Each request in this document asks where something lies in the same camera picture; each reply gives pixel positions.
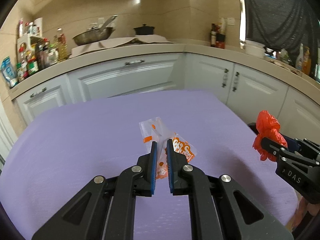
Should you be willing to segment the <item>person right hand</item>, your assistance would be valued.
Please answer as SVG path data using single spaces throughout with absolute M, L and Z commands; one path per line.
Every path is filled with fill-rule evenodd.
M 311 204 L 304 197 L 301 198 L 298 208 L 293 215 L 292 229 L 295 229 L 302 221 L 306 213 L 310 213 L 313 217 L 319 212 L 319 204 Z

